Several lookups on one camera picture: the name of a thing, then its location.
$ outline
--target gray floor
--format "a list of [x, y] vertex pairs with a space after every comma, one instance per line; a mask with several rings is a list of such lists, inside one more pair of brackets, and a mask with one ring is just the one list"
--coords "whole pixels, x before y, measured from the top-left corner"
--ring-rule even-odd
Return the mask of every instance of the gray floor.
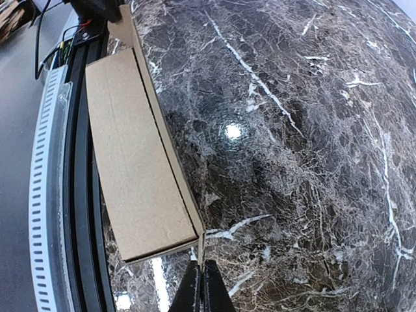
[[[58, 42], [70, 7], [50, 10], [40, 57]], [[35, 27], [0, 46], [0, 311], [37, 311], [29, 262], [28, 186], [34, 128], [43, 86], [34, 80]]]

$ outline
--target black rail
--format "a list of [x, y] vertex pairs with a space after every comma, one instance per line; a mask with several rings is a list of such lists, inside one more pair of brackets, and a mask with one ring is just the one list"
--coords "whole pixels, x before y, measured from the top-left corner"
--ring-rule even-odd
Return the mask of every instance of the black rail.
[[73, 88], [63, 173], [64, 236], [76, 312], [115, 312], [101, 219], [100, 185], [90, 130], [85, 66], [105, 56], [108, 33], [74, 46], [66, 81]]

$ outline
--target perforated metal strip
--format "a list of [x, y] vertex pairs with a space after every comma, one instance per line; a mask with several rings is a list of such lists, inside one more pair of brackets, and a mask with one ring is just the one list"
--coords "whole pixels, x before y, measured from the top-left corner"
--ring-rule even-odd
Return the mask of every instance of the perforated metal strip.
[[47, 166], [53, 116], [65, 71], [65, 68], [58, 68], [51, 70], [48, 74], [32, 151], [29, 184], [29, 242], [33, 287], [39, 311], [57, 311], [49, 264], [46, 196], [48, 187], [57, 187], [48, 185]]

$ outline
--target marble surface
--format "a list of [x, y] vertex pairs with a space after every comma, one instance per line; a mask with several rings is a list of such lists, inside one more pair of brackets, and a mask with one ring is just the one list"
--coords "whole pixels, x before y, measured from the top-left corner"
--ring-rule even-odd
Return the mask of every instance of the marble surface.
[[[237, 310], [416, 311], [416, 25], [388, 0], [130, 4]], [[193, 251], [127, 266], [105, 234], [118, 309], [167, 311]]]

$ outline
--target brown cardboard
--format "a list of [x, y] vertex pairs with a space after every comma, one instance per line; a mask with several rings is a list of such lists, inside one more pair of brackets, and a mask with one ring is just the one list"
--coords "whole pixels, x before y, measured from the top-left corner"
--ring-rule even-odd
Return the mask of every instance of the brown cardboard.
[[192, 244], [203, 248], [204, 227], [129, 6], [120, 10], [123, 20], [109, 23], [109, 31], [133, 48], [87, 66], [86, 89], [103, 195], [122, 259], [131, 262]]

